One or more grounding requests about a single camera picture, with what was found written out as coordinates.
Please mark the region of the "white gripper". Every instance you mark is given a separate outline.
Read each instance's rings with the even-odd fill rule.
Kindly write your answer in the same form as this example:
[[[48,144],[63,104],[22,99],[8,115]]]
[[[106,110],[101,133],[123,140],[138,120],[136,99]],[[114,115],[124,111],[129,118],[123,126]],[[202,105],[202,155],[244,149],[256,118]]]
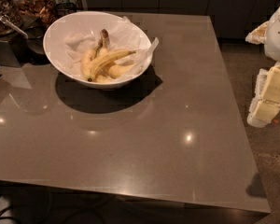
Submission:
[[[272,14],[269,22],[264,22],[246,37],[251,44],[264,44],[267,57],[278,61],[269,70],[260,69],[254,89],[247,123],[263,128],[270,124],[280,112],[280,7]]]

